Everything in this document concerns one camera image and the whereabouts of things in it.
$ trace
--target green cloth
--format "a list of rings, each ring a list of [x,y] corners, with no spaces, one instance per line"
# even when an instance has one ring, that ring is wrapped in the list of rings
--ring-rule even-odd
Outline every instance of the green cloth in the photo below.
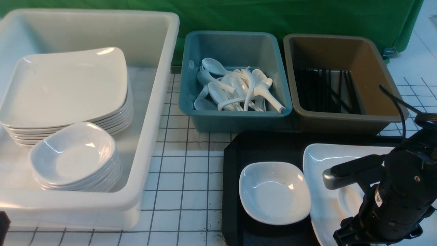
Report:
[[[180,18],[173,65],[195,30],[269,32],[282,44],[290,33],[363,36],[382,52],[403,51],[423,0],[2,0],[0,15],[18,8],[131,9],[174,12]]]

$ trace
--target white square plate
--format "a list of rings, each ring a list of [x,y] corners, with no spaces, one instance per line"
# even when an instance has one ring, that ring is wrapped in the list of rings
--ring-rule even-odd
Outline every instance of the white square plate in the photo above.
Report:
[[[347,216],[342,212],[337,198],[337,190],[328,190],[323,184],[322,173],[335,165],[370,154],[383,155],[393,148],[350,146],[336,144],[309,145],[303,155],[303,173],[311,194],[310,217],[314,233],[321,246],[337,246],[334,231]],[[412,240],[393,244],[397,246],[435,245],[437,234],[437,214],[420,223],[423,234]]]
[[[122,107],[127,67],[119,48],[35,54],[22,58],[0,108],[0,122],[46,128],[92,121]]]

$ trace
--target stack of white plates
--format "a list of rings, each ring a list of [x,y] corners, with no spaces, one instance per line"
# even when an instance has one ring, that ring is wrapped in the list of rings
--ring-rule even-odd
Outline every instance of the stack of white plates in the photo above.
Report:
[[[114,47],[24,57],[0,108],[0,123],[23,146],[83,121],[116,134],[132,118],[125,57]]]
[[[29,159],[35,180],[44,190],[108,192],[122,172],[115,140],[88,122],[73,124],[39,142]]]

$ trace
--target black grid line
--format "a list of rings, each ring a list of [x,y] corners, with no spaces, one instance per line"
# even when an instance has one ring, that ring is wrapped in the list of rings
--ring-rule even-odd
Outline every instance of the black grid line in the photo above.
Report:
[[[9,233],[32,233],[35,231],[13,231]],[[58,233],[60,231],[40,231],[38,233]],[[123,234],[129,234],[129,233],[145,233],[145,232],[205,232],[205,230],[199,230],[199,231],[123,231]],[[221,232],[220,230],[208,230],[208,232]],[[99,233],[121,233],[120,231],[66,231],[66,233],[92,233],[92,234],[99,234]]]
[[[62,233],[61,240],[60,240],[58,246],[61,246],[61,244],[62,244],[62,240],[64,240],[64,236],[65,236],[65,231],[66,231],[66,230],[67,230],[67,228],[64,228],[64,232]]]
[[[123,230],[121,230],[121,232],[120,232],[120,237],[118,238],[117,246],[120,246],[120,242],[121,242],[121,237],[122,236],[123,236]]]
[[[221,209],[209,209],[209,208],[181,208],[181,209],[142,209],[141,211],[221,211]]]
[[[149,173],[223,173],[223,172],[149,172]]]
[[[188,118],[187,127],[189,127],[189,125],[190,125],[190,118]],[[188,142],[189,133],[190,133],[190,131],[187,130],[187,142]],[[188,152],[188,143],[185,145],[184,175],[182,177],[182,193],[180,195],[180,209],[181,209],[181,211],[179,212],[179,223],[177,225],[178,232],[177,232],[177,237],[176,237],[176,246],[179,245],[180,218],[182,217],[182,202],[184,201],[185,171],[187,170],[187,152]]]
[[[208,133],[208,182],[207,182],[207,186],[206,189],[209,190],[209,151],[210,151],[210,147],[211,147],[211,143],[209,142],[209,140],[211,140],[211,134]],[[205,223],[205,228],[206,228],[206,233],[205,233],[205,246],[208,246],[208,208],[209,208],[209,191],[206,192],[206,223]]]
[[[181,190],[143,190],[143,191],[181,191]],[[183,190],[183,191],[206,191],[206,190],[196,189],[196,190]]]
[[[417,98],[417,100],[419,101],[419,103],[420,103],[420,105],[423,107],[423,109],[426,111],[426,109],[425,109],[425,107],[423,106],[423,104],[422,104],[422,102],[420,101],[420,99],[419,99],[419,97],[416,95],[416,92],[413,90],[413,88],[411,87],[411,85],[410,85],[410,83],[408,82],[408,80],[404,77],[404,80],[407,82],[407,84],[410,86],[410,89],[413,91],[413,93],[414,93],[414,95],[416,96],[416,98]],[[416,122],[414,122],[414,120],[413,120],[413,123],[414,123],[414,125],[416,126],[416,128],[417,129],[419,129],[418,128],[418,126],[416,125]]]
[[[93,240],[94,232],[95,232],[95,229],[93,229],[93,231],[91,232],[91,237],[90,237],[90,241],[88,242],[88,246],[91,245],[91,241]]]
[[[183,144],[183,143],[199,143],[199,144],[202,144],[202,143],[213,143],[213,144],[215,144],[215,143],[218,143],[218,144],[229,144],[230,142],[227,142],[227,141],[186,141],[186,142],[184,142],[184,141],[156,141],[157,143],[164,143],[164,142],[166,142],[166,143],[180,143],[180,144]]]
[[[32,239],[30,240],[29,246],[33,243],[33,240],[35,239],[35,235],[36,235],[36,231],[38,230],[38,226],[35,228],[35,230],[33,231],[33,235],[32,235]]]
[[[167,138],[167,129],[165,130],[164,140],[165,140],[166,138]],[[164,144],[163,144],[162,156],[164,156],[164,150],[165,150],[165,142],[164,142]],[[162,168],[162,166],[163,166],[163,158],[161,158],[160,172],[161,172],[161,168]],[[160,177],[161,177],[161,173],[158,174],[158,182],[157,182],[157,184],[156,184],[156,190],[158,190],[158,187],[159,187],[159,185],[160,185]],[[155,201],[153,202],[153,209],[156,208],[156,198],[157,198],[157,197],[158,197],[158,192],[155,193]],[[153,216],[154,216],[154,215],[155,215],[155,211],[152,212],[152,217],[151,217],[151,219],[150,219],[150,227],[149,227],[149,230],[150,230],[150,231],[152,230],[152,225],[153,225]],[[147,239],[147,246],[149,246],[149,242],[150,242],[150,234],[151,234],[151,233],[149,233],[149,236],[148,236],[148,239]]]

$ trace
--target black cable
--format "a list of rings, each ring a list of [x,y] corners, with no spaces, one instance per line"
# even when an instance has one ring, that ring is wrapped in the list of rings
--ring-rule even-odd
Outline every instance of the black cable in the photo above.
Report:
[[[401,120],[402,120],[402,142],[403,142],[406,139],[406,126],[405,126],[405,117],[404,117],[404,114],[402,113],[402,109],[401,109],[401,107],[399,107],[399,104],[398,104],[398,100],[400,100],[400,99],[395,97],[395,96],[393,96],[381,84],[379,85],[379,89],[390,98],[390,100],[393,102],[393,104],[395,104],[395,107],[397,108],[397,110],[399,112],[399,115],[401,116]]]

